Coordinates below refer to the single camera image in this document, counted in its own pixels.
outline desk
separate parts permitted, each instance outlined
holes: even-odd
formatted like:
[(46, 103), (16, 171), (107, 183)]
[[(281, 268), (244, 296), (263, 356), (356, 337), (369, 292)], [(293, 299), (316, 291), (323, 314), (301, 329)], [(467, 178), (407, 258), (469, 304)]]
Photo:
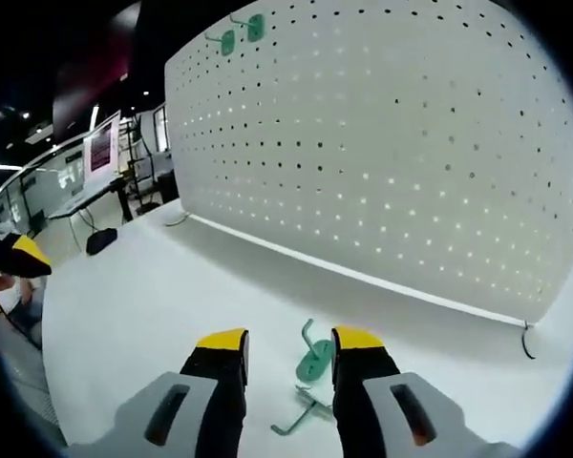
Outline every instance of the desk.
[[(467, 425), (487, 440), (521, 446), (562, 390), (572, 363), (571, 324), (562, 334), (554, 332), (556, 321), (552, 332), (536, 328), (529, 346), (539, 357), (531, 362), (515, 326), (342, 277), (192, 218), (163, 226), (181, 211), (174, 201), (126, 224), (97, 256), (68, 260), (49, 278), (45, 368), (69, 444), (110, 430), (117, 408), (161, 373), (178, 372), (200, 337), (245, 326), (249, 384), (240, 456), (341, 456), (330, 421), (309, 419), (289, 437), (269, 429), (303, 409), (293, 385), (308, 318), (315, 320), (313, 340), (328, 338), (340, 323), (376, 333), (402, 371), (455, 399)], [(572, 289), (568, 282), (565, 290)], [(561, 314), (573, 302), (566, 299)], [(330, 397), (329, 380), (321, 391)]]
[(132, 217), (132, 211), (127, 203), (127, 196), (125, 195), (125, 179), (123, 177), (113, 177), (109, 180), (99, 182), (91, 188), (83, 188), (80, 193), (64, 202), (61, 207), (51, 213), (48, 219), (69, 218), (80, 210), (87, 208), (109, 192), (117, 193), (118, 202), (121, 205), (121, 210), (123, 211), (123, 219), (131, 221), (134, 217)]

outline black cable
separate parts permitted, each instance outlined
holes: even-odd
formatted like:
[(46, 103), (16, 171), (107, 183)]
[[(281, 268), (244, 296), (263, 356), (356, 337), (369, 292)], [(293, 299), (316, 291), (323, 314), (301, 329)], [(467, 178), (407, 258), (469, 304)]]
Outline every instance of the black cable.
[(80, 247), (80, 243), (78, 243), (78, 239), (76, 238), (76, 233), (74, 232), (74, 228), (73, 228), (73, 221), (70, 218), (68, 218), (68, 223), (70, 224), (70, 230), (73, 233), (74, 242), (76, 243), (76, 246), (78, 247), (78, 251), (80, 251), (82, 253), (83, 250)]
[(94, 233), (94, 232), (97, 231), (96, 227), (95, 227), (92, 223), (90, 223), (88, 220), (86, 220), (85, 218), (83, 218), (83, 216), (81, 215), (80, 212), (78, 212), (78, 216), (83, 220), (83, 222), (84, 222), (85, 224), (87, 224), (89, 227), (92, 228), (92, 233)]
[(151, 195), (150, 195), (150, 197), (149, 197), (149, 201), (146, 202), (147, 205), (148, 205), (149, 203), (152, 203), (152, 202), (153, 202), (153, 196), (155, 195), (155, 192), (156, 192), (156, 191), (151, 190)]
[(522, 341), (522, 349), (524, 350), (524, 353), (526, 354), (528, 359), (529, 360), (536, 360), (537, 357), (531, 355), (528, 351), (528, 348), (526, 347), (526, 331), (528, 331), (530, 328), (531, 328), (531, 326), (528, 324), (527, 321), (525, 321), (524, 322), (524, 330), (522, 331), (522, 337), (520, 339)]
[(93, 229), (94, 232), (99, 232), (99, 229), (97, 229), (96, 227), (96, 220), (94, 219), (94, 215), (92, 215), (92, 212), (90, 212), (87, 208), (85, 208), (85, 211), (87, 212), (87, 215), (89, 215), (89, 218), (92, 220), (91, 223), (88, 222), (85, 218), (83, 218), (80, 212), (78, 212), (78, 215), (85, 222), (85, 224), (87, 224), (89, 227)]

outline black object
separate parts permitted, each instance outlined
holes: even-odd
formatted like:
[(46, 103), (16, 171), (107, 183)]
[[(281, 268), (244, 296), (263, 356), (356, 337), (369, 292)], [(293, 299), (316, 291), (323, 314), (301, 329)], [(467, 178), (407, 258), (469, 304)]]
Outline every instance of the black object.
[(174, 170), (158, 177), (158, 188), (163, 203), (179, 198), (179, 188), (176, 185)]
[(25, 249), (13, 248), (24, 237), (19, 234), (8, 233), (0, 239), (0, 272), (25, 279), (50, 275), (52, 273), (51, 266), (44, 260)]
[(47, 227), (47, 219), (45, 218), (45, 212), (40, 210), (38, 213), (33, 214), (29, 221), (30, 231), (28, 235), (32, 238), (36, 237), (40, 232)]
[(522, 342), (522, 349), (524, 350), (524, 353), (526, 354), (528, 359), (529, 360), (536, 360), (537, 357), (531, 355), (530, 352), (528, 351), (528, 347), (526, 346), (526, 331), (528, 331), (530, 328), (531, 328), (530, 324), (528, 322), (524, 322), (524, 330), (522, 331), (522, 335), (520, 337), (520, 340)]
[(137, 209), (136, 209), (136, 214), (141, 217), (142, 215), (146, 215), (147, 213), (149, 213), (151, 210), (155, 210), (156, 208), (160, 207), (161, 204), (160, 203), (156, 203), (156, 202), (147, 202), (147, 203), (143, 203), (142, 205), (140, 205)]
[(117, 229), (109, 227), (94, 232), (87, 239), (85, 251), (89, 256), (96, 255), (117, 239)]
[(248, 331), (238, 351), (196, 346), (181, 374), (217, 381), (198, 434), (196, 456), (236, 458), (246, 416)]
[(363, 382), (399, 374), (383, 346), (343, 349), (335, 329), (333, 415), (337, 420), (344, 458), (386, 456), (382, 430)]

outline ceiling light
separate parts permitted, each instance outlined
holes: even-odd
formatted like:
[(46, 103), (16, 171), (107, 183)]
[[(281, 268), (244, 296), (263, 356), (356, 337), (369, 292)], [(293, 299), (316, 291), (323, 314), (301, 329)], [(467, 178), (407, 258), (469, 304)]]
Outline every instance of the ceiling light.
[(92, 131), (94, 129), (94, 127), (96, 126), (96, 119), (97, 119), (97, 112), (99, 111), (99, 106), (98, 105), (94, 105), (94, 108), (92, 109), (92, 117), (89, 121), (89, 130)]
[(14, 170), (14, 171), (19, 171), (22, 170), (23, 167), (20, 167), (18, 165), (4, 165), (4, 164), (0, 164), (0, 170)]

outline gray gripper base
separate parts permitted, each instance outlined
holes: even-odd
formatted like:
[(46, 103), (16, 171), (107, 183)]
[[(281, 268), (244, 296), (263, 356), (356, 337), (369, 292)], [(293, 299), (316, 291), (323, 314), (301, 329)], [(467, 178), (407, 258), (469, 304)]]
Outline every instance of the gray gripper base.
[[(166, 395), (178, 387), (186, 391), (163, 446), (145, 438), (149, 424)], [(69, 457), (194, 458), (203, 414), (217, 381), (166, 372), (121, 406), (115, 426), (93, 444), (74, 444)]]
[[(417, 446), (393, 390), (406, 385), (426, 413), (435, 438)], [(387, 457), (401, 458), (506, 458), (518, 451), (504, 443), (487, 444), (465, 426), (460, 406), (413, 373), (368, 379), (363, 387), (378, 418)]]

